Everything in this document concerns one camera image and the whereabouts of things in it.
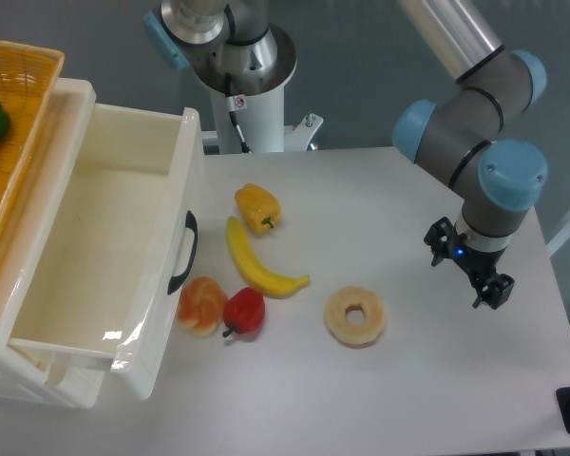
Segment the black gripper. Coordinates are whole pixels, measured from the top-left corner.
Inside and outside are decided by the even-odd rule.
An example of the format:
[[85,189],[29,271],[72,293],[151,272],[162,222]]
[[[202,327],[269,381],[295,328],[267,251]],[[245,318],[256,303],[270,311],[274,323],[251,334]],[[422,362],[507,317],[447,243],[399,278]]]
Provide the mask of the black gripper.
[[474,309],[486,305],[497,310],[509,299],[515,280],[497,272],[507,237],[488,237],[471,229],[457,232],[451,221],[443,217],[428,228],[424,243],[431,251],[432,267],[451,259],[466,273],[476,292]]

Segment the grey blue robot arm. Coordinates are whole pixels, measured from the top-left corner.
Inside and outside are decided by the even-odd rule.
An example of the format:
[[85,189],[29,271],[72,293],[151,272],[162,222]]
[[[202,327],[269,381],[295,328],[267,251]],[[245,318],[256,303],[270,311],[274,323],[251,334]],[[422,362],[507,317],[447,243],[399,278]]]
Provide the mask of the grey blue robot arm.
[[[462,199],[460,216],[434,222],[424,242],[434,263],[452,260],[477,303],[495,309],[514,288],[497,263],[547,177],[535,146],[496,135],[540,98],[545,69],[529,52],[508,51],[469,1],[404,1],[401,9],[459,91],[445,104],[411,104],[391,140]],[[283,90],[297,58],[265,2],[163,1],[143,24],[160,56],[171,67],[191,67],[210,92],[220,152],[310,147],[321,122],[308,115],[297,126],[284,123]]]

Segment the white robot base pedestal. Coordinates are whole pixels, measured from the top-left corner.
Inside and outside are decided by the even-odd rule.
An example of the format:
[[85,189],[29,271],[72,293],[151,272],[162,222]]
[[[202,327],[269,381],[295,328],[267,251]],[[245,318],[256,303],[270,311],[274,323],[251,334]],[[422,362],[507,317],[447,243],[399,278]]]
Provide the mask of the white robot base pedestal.
[[274,24],[252,44],[223,43],[200,59],[195,72],[210,94],[221,154],[316,149],[321,116],[285,122],[285,88],[296,66],[291,37]]

